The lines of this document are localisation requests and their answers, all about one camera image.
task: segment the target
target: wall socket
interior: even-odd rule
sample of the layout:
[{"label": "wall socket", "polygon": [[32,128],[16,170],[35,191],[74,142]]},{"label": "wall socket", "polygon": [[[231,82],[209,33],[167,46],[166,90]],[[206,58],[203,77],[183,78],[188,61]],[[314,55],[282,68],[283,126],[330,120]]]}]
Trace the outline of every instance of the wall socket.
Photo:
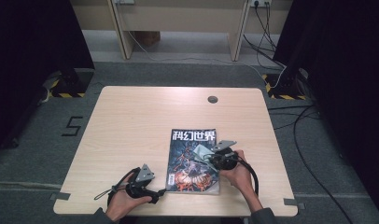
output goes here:
[{"label": "wall socket", "polygon": [[[272,0],[257,0],[259,1],[259,7],[266,7],[265,3],[269,3],[269,6],[271,6],[271,3],[272,3]],[[256,2],[256,0],[251,0],[251,7],[254,6],[254,3]]]}]

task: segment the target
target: dark sleeve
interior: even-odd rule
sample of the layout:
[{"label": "dark sleeve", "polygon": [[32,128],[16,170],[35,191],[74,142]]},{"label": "dark sleeve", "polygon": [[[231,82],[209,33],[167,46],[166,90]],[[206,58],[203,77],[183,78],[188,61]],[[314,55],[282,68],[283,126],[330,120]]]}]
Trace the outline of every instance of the dark sleeve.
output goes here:
[{"label": "dark sleeve", "polygon": [[277,224],[274,212],[271,208],[263,208],[252,213],[251,220],[254,224]]},{"label": "dark sleeve", "polygon": [[87,222],[87,224],[114,224],[114,222],[105,215],[102,208],[99,208],[93,216],[91,216],[91,219]]}]

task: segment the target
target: desk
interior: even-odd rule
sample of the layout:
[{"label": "desk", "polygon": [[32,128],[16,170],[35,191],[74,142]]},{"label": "desk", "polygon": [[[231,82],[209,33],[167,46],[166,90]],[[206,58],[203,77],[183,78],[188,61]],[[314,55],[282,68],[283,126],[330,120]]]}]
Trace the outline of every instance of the desk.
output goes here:
[{"label": "desk", "polygon": [[[218,102],[210,104],[209,96]],[[274,129],[258,89],[105,87],[93,110],[61,192],[57,214],[93,214],[106,209],[107,196],[94,201],[130,170],[146,163],[155,174],[147,186],[164,189],[172,129],[216,128],[218,141],[235,140],[258,174],[260,200],[277,216],[295,216],[296,206]],[[248,217],[246,201],[221,177],[219,195],[165,193],[157,204],[135,208],[133,216]]]},{"label": "desk", "polygon": [[135,0],[134,5],[114,2],[108,0],[124,59],[130,59],[133,51],[130,31],[171,31],[228,33],[231,57],[237,61],[250,8],[248,0]]}]

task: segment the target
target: magazine cover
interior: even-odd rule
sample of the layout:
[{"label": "magazine cover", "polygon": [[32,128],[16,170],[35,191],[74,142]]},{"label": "magazine cover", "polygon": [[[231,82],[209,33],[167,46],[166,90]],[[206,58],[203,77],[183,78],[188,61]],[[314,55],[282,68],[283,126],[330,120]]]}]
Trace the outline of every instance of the magazine cover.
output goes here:
[{"label": "magazine cover", "polygon": [[214,154],[216,129],[173,129],[166,177],[167,192],[219,194],[218,170],[208,160]]}]

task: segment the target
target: carpeted floor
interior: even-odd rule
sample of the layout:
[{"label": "carpeted floor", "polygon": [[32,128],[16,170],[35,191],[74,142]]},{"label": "carpeted floor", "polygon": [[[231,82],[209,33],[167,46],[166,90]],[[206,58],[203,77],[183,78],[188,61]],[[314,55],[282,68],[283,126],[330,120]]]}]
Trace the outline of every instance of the carpeted floor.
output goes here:
[{"label": "carpeted floor", "polygon": [[[104,86],[190,86],[259,88],[271,108],[271,120],[297,203],[295,217],[279,217],[279,223],[347,223],[343,212],[306,169],[295,147],[293,125],[310,100],[270,99],[263,80],[244,65],[181,63],[95,63],[96,70],[83,98],[50,98],[23,129],[20,145],[0,150],[0,224],[84,223],[88,216],[59,216],[53,212],[52,193],[59,192],[91,112]],[[354,170],[343,159],[316,110],[297,124],[300,151],[319,181],[334,196],[354,223],[379,223],[379,213]],[[81,126],[77,136],[66,129]]]}]

